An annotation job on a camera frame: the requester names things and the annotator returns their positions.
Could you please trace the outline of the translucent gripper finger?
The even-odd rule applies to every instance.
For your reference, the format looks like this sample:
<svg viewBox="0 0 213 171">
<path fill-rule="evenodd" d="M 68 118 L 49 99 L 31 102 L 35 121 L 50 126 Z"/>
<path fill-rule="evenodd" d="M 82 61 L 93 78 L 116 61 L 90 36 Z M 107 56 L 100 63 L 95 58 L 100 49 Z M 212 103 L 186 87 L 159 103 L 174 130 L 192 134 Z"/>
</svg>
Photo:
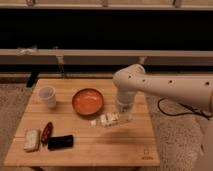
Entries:
<svg viewBox="0 0 213 171">
<path fill-rule="evenodd" d="M 132 121 L 132 114 L 129 112 L 125 112 L 121 114 L 121 120 L 124 122 L 131 122 Z"/>
</svg>

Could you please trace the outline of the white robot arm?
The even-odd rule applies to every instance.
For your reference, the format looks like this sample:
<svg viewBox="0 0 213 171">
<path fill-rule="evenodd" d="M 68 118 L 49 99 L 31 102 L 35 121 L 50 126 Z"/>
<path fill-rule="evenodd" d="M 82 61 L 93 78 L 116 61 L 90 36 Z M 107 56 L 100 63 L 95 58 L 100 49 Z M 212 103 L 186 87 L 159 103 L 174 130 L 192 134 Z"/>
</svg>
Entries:
<svg viewBox="0 0 213 171">
<path fill-rule="evenodd" d="M 213 112 L 213 76 L 196 74 L 147 74 L 139 65 L 130 65 L 113 76 L 119 111 L 129 111 L 137 92 L 167 98 L 206 112 Z"/>
</svg>

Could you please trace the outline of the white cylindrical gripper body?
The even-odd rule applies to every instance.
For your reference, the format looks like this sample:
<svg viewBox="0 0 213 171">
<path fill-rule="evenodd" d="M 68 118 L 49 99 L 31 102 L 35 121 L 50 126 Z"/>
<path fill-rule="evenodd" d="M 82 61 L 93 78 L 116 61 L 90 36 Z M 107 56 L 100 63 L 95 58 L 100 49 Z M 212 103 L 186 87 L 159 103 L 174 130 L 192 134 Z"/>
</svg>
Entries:
<svg viewBox="0 0 213 171">
<path fill-rule="evenodd" d="M 132 91 L 118 90 L 116 94 L 116 106 L 120 112 L 130 111 L 134 104 L 136 93 Z"/>
</svg>

